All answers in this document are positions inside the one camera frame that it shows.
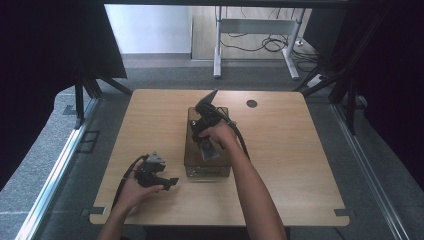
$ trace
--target hand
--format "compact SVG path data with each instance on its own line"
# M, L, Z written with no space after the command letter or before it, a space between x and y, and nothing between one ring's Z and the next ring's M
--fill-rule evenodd
M119 207L130 211L131 208L140 203L143 199L152 193L157 193L163 189L163 185L155 185L144 188L138 184L137 180L134 178L134 171L139 169L142 163L143 160L138 161L135 164L133 171L131 171L128 175L128 179L122 187L121 194L119 195L115 208Z
M228 124L221 120L217 125L209 127L203 132L199 133L199 137L211 136L217 142L220 142L225 148L228 144L237 142L237 136L234 130Z

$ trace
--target left arm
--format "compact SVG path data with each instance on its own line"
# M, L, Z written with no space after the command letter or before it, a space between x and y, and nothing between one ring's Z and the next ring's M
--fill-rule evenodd
M143 161L139 161L133 168L138 169ZM105 225L103 226L98 240L119 240L121 238L122 229L125 219L131 209L139 204L143 199L152 193L159 192L163 189L163 185L155 185L148 188L140 186L134 178L134 171L130 173L124 187L122 188L119 199L113 207Z

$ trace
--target right arm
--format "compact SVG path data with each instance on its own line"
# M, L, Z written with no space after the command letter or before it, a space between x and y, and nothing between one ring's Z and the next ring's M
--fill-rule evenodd
M283 222L259 173L224 121L203 131L228 151L246 227L252 240L287 239Z

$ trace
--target right hand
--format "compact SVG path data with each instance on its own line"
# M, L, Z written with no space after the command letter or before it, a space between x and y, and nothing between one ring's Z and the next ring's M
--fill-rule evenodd
M221 120L217 125L209 127L203 132L199 133L199 137L211 136L217 142L220 142L225 148L231 142L237 142L237 136L234 130L228 124Z

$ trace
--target black circle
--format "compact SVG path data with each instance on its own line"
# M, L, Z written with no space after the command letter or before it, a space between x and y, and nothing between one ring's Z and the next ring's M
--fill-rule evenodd
M246 102L247 106L249 106L250 108L255 108L256 106L258 106L258 103L255 100L248 100Z

